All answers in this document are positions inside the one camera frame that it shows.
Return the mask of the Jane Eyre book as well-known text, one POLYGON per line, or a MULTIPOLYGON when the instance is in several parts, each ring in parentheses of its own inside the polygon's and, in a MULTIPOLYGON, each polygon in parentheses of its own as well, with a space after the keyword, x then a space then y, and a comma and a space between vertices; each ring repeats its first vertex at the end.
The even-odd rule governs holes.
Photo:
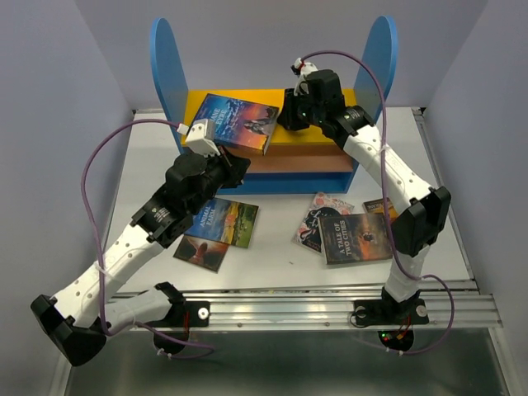
POLYGON ((215 123, 217 145, 263 156, 276 129, 279 112, 277 106, 208 93, 192 122, 211 120, 215 123))

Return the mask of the Animal Farm book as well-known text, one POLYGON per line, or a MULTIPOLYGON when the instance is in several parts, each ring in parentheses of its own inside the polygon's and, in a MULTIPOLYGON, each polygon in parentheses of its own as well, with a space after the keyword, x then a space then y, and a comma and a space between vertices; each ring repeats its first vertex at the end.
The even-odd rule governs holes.
POLYGON ((248 248, 258 211, 257 205, 214 198, 193 217, 185 235, 248 248))

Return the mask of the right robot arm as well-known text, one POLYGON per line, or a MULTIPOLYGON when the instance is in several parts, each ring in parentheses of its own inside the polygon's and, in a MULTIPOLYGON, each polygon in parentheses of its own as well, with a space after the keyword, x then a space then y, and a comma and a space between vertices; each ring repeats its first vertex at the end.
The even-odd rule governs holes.
POLYGON ((348 106, 339 77, 312 64, 294 69, 298 81, 285 90, 278 122, 286 130, 321 129, 378 183, 398 217, 390 225, 393 259, 379 311, 397 322, 418 298, 418 283, 430 247, 444 229, 451 195, 422 180, 382 140, 382 134, 361 106, 348 106))

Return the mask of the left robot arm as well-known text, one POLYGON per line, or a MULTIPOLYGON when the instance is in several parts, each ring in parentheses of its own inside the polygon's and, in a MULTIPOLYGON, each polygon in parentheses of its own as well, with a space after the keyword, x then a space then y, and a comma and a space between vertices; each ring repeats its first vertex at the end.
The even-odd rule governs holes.
POLYGON ((152 330, 154 325, 180 327, 181 336, 155 332, 158 351, 177 357, 189 346, 188 328, 204 326, 198 313, 207 303, 188 303, 169 282, 112 303, 111 297, 142 266, 169 248, 193 225, 193 218, 222 188, 243 184, 251 162, 221 149, 204 157, 197 153, 178 156, 165 173, 165 182, 132 216, 122 234, 70 285, 52 296, 39 295, 31 303, 35 318, 72 366, 93 359, 106 341, 134 327, 152 330))

